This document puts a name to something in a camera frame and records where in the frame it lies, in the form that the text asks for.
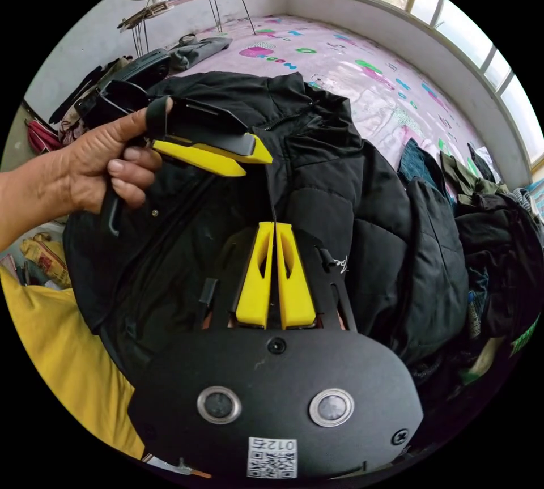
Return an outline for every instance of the yellow fabric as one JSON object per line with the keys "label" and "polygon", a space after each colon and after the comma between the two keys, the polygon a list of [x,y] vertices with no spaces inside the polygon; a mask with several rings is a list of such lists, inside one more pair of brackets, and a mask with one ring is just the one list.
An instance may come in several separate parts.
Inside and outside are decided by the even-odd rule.
{"label": "yellow fabric", "polygon": [[0,280],[23,346],[51,391],[90,433],[141,459],[144,446],[127,414],[134,388],[83,321],[72,289],[23,287],[3,266]]}

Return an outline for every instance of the gray cloth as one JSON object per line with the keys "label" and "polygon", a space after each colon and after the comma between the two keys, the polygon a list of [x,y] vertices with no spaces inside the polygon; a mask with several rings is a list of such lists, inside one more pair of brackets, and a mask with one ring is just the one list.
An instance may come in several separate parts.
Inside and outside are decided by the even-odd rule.
{"label": "gray cloth", "polygon": [[208,37],[204,40],[193,40],[189,45],[180,45],[170,51],[170,71],[180,73],[195,64],[202,62],[215,53],[226,49],[232,43],[230,37]]}
{"label": "gray cloth", "polygon": [[531,214],[531,217],[538,228],[538,239],[544,248],[544,222],[542,221],[540,213],[537,211],[534,198],[526,189],[514,189],[509,196],[510,198],[513,198],[523,209]]}

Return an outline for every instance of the strap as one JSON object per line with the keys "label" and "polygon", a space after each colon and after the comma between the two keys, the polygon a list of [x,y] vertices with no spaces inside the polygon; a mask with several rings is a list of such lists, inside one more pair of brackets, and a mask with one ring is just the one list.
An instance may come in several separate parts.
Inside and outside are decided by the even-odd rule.
{"label": "strap", "polygon": [[147,132],[150,138],[164,139],[168,133],[167,102],[169,96],[153,100],[146,111]]}

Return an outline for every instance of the hand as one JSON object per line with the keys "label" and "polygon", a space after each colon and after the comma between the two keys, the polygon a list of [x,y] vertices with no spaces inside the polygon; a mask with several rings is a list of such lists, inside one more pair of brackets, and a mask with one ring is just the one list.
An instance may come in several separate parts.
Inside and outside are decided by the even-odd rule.
{"label": "hand", "polygon": [[[172,100],[168,99],[167,113],[171,109]],[[144,203],[145,190],[155,180],[162,159],[149,148],[126,145],[145,133],[145,118],[146,109],[141,109],[89,130],[64,149],[67,151],[69,196],[73,208],[99,213],[106,181],[112,182],[115,192],[130,208]]]}

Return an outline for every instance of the white wall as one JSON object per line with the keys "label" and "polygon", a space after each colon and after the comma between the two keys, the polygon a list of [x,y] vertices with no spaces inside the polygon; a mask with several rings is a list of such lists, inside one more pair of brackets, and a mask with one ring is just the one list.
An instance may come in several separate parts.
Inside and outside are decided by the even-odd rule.
{"label": "white wall", "polygon": [[287,0],[287,10],[291,15],[333,23],[367,36],[412,63],[464,112],[509,187],[530,183],[522,144],[496,101],[474,74],[424,29],[355,0]]}
{"label": "white wall", "polygon": [[[286,12],[287,0],[245,0],[251,16]],[[245,17],[241,0],[217,0],[222,21]],[[130,0],[102,0],[64,36],[37,72],[24,99],[45,121],[91,70],[124,55],[135,55],[130,31],[117,26],[145,5]],[[187,33],[214,26],[208,0],[175,7],[147,23],[150,50]]]}

